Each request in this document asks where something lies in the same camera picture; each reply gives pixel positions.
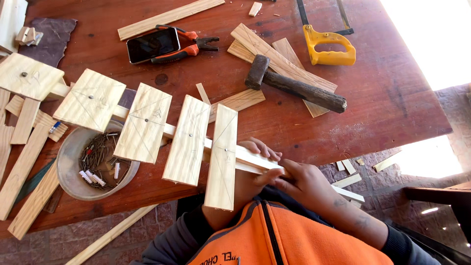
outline smartphone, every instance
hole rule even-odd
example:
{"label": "smartphone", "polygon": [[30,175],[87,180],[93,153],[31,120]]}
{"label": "smartphone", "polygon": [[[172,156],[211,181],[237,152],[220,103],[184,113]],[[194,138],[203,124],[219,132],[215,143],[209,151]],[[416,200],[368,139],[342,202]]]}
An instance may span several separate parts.
{"label": "smartphone", "polygon": [[138,64],[180,50],[177,29],[169,27],[126,42],[129,62]]}

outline red wooden tabletop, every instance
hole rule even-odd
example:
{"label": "red wooden tabletop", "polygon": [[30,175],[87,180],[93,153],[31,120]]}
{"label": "red wooden tabletop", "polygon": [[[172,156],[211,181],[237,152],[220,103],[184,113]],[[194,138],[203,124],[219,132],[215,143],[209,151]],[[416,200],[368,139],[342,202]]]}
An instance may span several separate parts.
{"label": "red wooden tabletop", "polygon": [[[126,42],[117,29],[183,6],[194,0],[41,0],[32,1],[26,24],[34,17],[75,18],[77,27],[58,68],[67,83],[75,82],[86,68],[137,89],[140,82],[173,96],[167,123],[176,125],[184,96],[199,98],[196,83],[203,83],[211,102],[246,90],[244,78],[250,64],[229,53],[230,32],[241,22],[267,43],[287,38],[307,71],[338,85],[336,93],[347,99],[343,114],[329,112],[312,118],[301,99],[266,85],[266,101],[239,113],[238,141],[254,136],[283,152],[283,157],[322,165],[357,157],[452,131],[443,110],[422,72],[379,0],[344,0],[355,33],[347,36],[357,49],[353,66],[312,66],[295,0],[263,1],[256,17],[248,15],[253,0],[226,3],[178,20],[171,25],[196,31],[200,37],[218,36],[219,52],[202,51],[196,57],[165,65],[131,65]],[[342,30],[335,0],[305,0],[309,22],[319,32]],[[168,81],[156,85],[159,74]],[[43,102],[52,114],[60,102]],[[209,125],[212,136],[214,125]],[[31,174],[54,157],[58,143],[47,140]],[[55,213],[41,212],[30,232],[128,211],[204,191],[208,164],[203,163],[198,187],[161,180],[170,147],[159,151],[155,165],[141,163],[134,179],[122,190],[99,201],[80,201],[63,194]],[[21,151],[14,146],[5,176]],[[15,206],[7,221],[0,222],[0,238],[11,236],[9,223],[25,199]]]}

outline sunlight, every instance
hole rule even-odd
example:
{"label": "sunlight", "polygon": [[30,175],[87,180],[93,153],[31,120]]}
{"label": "sunlight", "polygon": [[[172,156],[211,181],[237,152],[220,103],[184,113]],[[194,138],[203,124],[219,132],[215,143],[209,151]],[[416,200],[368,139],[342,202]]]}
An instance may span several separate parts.
{"label": "sunlight", "polygon": [[467,0],[381,0],[432,90],[471,83]]}
{"label": "sunlight", "polygon": [[401,174],[443,178],[463,172],[446,135],[402,146],[396,163]]}

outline person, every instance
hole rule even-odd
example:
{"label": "person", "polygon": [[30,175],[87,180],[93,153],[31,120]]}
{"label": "person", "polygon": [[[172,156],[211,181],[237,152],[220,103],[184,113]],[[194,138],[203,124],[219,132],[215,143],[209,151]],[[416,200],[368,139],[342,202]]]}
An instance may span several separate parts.
{"label": "person", "polygon": [[[239,145],[280,161],[258,139]],[[236,170],[234,210],[199,206],[156,236],[132,265],[440,264],[402,232],[334,191],[313,165],[284,159],[263,175]]]}

